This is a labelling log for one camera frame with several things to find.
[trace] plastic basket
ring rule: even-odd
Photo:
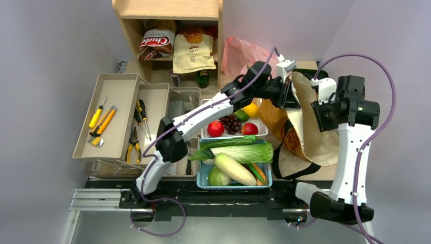
[[[202,99],[201,105],[208,101],[209,99]],[[255,100],[253,102],[256,105],[260,106],[260,100]],[[259,133],[257,134],[257,136],[266,136],[269,133],[268,127],[259,118],[250,118],[249,120],[247,120],[246,122],[243,122],[242,124],[245,124],[245,123],[253,123],[257,126],[259,130]],[[205,126],[202,130],[200,130],[200,135],[202,138],[211,138],[211,136],[208,134],[208,126]],[[241,137],[241,136],[244,136],[244,135],[242,135],[241,133],[237,133],[235,135],[229,135],[227,131],[224,131],[221,137],[235,138],[235,137]]]
[[[220,140],[220,139],[226,139],[226,138],[211,138],[211,139],[200,139],[201,142],[208,142],[212,140]],[[272,170],[271,170],[271,164],[270,163],[258,163],[257,164],[262,171],[266,175],[266,179],[268,182],[268,186],[272,185]],[[214,187],[210,186],[208,182],[208,174],[211,171],[211,169],[214,167],[214,165],[205,165],[200,161],[200,167],[199,171],[196,175],[196,184],[199,188],[204,190],[258,190],[258,189],[264,189],[268,188],[267,186],[224,186],[224,187]]]

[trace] black strap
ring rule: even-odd
[[[299,172],[293,173],[293,174],[288,175],[286,177],[282,177],[282,174],[280,172],[280,166],[279,166],[280,150],[283,146],[284,138],[286,137],[287,132],[292,128],[293,128],[293,125],[290,122],[290,120],[289,119],[286,120],[286,122],[284,124],[284,135],[282,137],[282,142],[274,150],[274,156],[272,156],[272,163],[271,163],[272,171],[273,171],[274,175],[276,176],[276,178],[278,178],[278,179],[285,179],[285,180],[296,179],[296,178],[304,176],[304,175],[316,173],[320,169],[320,165],[317,165],[317,164],[311,162],[310,166],[308,166],[306,169],[303,169]]]

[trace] pliers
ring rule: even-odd
[[[132,152],[133,147],[136,148],[136,151],[138,152],[138,159],[136,160],[136,163],[139,164],[141,163],[141,147],[139,146],[138,143],[138,134],[136,133],[136,127],[133,127],[133,130],[130,130],[130,136],[129,136],[129,149],[127,150],[127,154],[126,154],[126,162],[130,163],[130,153]]]

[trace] green bottle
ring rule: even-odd
[[[208,70],[201,70],[196,72],[198,78],[198,87],[207,88],[209,85],[209,74]]]

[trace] avocado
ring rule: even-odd
[[[233,114],[235,114],[235,116],[241,122],[246,122],[247,120],[249,120],[249,116],[242,109],[239,109],[238,111],[234,112]]]

